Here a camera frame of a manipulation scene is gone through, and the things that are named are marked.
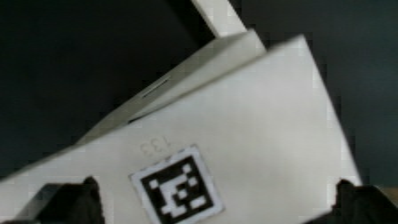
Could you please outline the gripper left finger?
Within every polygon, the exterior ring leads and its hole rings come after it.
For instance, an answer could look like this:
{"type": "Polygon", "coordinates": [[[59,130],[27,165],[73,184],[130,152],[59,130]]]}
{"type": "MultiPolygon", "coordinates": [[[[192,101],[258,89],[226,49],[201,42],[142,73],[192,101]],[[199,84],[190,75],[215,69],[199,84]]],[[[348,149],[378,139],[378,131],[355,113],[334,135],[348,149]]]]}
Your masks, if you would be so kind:
{"type": "Polygon", "coordinates": [[[105,224],[99,184],[92,176],[82,183],[43,186],[12,224],[105,224]]]}

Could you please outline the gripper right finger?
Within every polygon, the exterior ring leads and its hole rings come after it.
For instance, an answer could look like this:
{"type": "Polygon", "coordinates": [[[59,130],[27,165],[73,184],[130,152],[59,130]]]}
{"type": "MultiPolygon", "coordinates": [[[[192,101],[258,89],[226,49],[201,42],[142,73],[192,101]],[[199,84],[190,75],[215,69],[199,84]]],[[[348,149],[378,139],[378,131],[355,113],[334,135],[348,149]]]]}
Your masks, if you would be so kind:
{"type": "Polygon", "coordinates": [[[330,212],[304,224],[398,224],[398,186],[355,186],[341,179],[330,212]]]}

